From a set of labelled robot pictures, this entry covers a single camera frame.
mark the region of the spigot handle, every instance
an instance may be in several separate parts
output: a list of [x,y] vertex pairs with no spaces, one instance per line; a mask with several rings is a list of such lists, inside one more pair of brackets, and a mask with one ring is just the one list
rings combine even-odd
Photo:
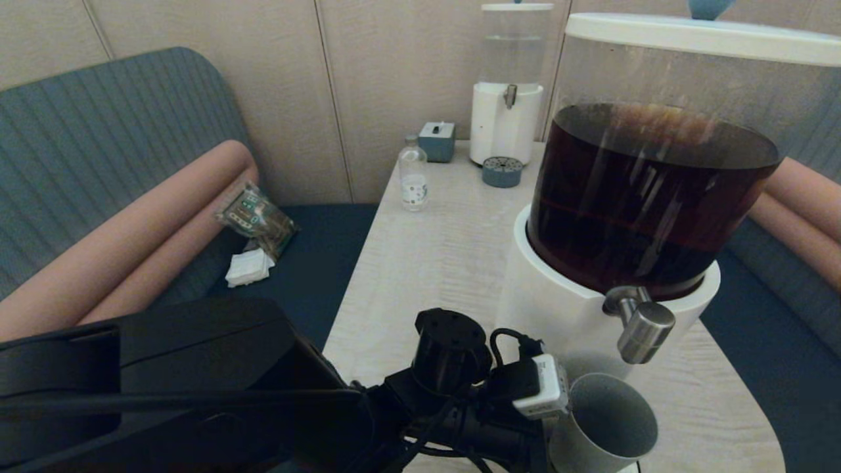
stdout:
[[607,291],[602,310],[622,319],[625,330],[616,347],[628,364],[650,361],[674,327],[672,311],[651,301],[644,287],[619,286]]
[[505,99],[505,107],[508,110],[511,110],[511,107],[513,107],[514,103],[517,101],[516,84],[508,84],[508,87],[505,88],[505,93],[502,94],[502,97]]

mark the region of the beverage dispenser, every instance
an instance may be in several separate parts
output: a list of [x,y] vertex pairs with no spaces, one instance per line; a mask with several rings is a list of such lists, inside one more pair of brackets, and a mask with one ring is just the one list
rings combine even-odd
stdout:
[[558,84],[497,322],[543,338],[572,378],[635,384],[710,303],[716,254],[841,91],[841,38],[577,13]]
[[473,85],[470,159],[513,157],[527,164],[543,98],[538,81],[551,3],[482,5],[482,72]]

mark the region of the bottle label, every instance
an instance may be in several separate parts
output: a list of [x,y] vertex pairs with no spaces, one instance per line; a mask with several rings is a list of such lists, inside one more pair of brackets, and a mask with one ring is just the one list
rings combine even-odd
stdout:
[[423,205],[426,202],[426,178],[420,174],[411,174],[400,181],[403,189],[403,203]]

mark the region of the small gray box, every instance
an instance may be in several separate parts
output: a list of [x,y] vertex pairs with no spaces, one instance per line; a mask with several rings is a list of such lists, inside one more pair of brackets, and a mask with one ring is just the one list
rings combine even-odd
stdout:
[[418,134],[418,145],[429,162],[450,162],[456,149],[456,124],[429,122]]

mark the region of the plastic water bottle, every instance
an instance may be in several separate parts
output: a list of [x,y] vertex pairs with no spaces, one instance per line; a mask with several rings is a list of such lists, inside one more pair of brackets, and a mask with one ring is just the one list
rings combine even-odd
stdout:
[[406,147],[397,157],[400,167],[400,192],[403,208],[410,212],[426,206],[426,152],[418,146],[417,135],[406,136]]

